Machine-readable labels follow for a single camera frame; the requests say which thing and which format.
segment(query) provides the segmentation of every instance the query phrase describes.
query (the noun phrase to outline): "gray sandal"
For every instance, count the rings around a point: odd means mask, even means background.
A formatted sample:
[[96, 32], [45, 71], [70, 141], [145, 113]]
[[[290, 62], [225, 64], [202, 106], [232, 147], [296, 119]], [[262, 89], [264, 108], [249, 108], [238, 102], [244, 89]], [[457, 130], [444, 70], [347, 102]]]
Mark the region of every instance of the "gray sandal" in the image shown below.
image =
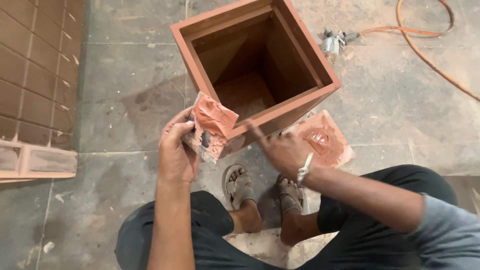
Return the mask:
[[279, 174], [276, 179], [276, 184], [280, 192], [280, 197], [285, 194], [283, 199], [280, 201], [282, 208], [282, 216], [290, 209], [297, 209], [301, 214], [303, 214], [303, 204], [304, 204], [304, 189], [300, 187], [294, 187], [294, 185], [289, 184], [287, 181], [286, 184], [282, 184], [282, 179], [284, 179], [282, 174]]
[[[230, 182], [230, 176], [232, 173], [240, 169], [243, 169], [245, 172], [237, 177], [235, 181]], [[254, 202], [257, 202], [253, 198], [254, 193], [252, 187], [247, 186], [247, 183], [251, 182], [252, 180], [248, 176], [248, 172], [243, 165], [235, 164], [228, 168], [227, 174], [225, 175], [225, 187], [235, 210], [240, 209], [241, 203], [246, 199], [251, 199]]]

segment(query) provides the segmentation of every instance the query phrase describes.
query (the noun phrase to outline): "gray sleeve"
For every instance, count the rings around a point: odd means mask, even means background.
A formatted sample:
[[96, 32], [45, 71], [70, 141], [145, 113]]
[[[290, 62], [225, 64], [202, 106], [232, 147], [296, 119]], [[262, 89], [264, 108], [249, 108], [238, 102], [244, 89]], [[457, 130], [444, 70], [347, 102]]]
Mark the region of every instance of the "gray sleeve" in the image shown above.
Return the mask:
[[444, 201], [425, 195], [420, 226], [409, 235], [423, 270], [480, 269], [480, 221]]

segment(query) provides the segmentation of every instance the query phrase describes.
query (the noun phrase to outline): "spray gun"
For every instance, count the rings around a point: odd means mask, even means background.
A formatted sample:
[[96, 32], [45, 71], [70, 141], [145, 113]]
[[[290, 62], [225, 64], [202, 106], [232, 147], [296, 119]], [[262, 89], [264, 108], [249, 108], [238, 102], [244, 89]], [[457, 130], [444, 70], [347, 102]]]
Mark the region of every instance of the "spray gun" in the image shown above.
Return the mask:
[[338, 59], [339, 48], [345, 49], [348, 43], [360, 36], [359, 33], [350, 33], [347, 35], [342, 31], [339, 31], [338, 34], [335, 35], [330, 28], [325, 28], [324, 34], [327, 38], [323, 40], [320, 48], [331, 65]]

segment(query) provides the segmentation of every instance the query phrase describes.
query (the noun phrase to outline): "square wooden planter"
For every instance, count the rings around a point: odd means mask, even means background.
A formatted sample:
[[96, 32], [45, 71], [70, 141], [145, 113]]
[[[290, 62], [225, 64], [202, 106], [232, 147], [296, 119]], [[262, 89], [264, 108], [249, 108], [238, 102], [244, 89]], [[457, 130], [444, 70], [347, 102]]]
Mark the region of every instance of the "square wooden planter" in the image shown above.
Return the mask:
[[197, 92], [239, 115], [226, 154], [253, 141], [245, 119], [272, 134], [341, 86], [289, 0], [240, 0], [171, 29]]

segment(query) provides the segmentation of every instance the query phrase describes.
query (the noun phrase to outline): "brown tile wall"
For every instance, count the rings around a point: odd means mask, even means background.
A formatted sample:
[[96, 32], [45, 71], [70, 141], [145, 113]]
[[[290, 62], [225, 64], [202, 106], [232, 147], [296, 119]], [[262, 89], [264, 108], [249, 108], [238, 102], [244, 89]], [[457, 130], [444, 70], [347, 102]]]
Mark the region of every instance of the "brown tile wall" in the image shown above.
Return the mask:
[[0, 139], [72, 148], [84, 0], [0, 0]]

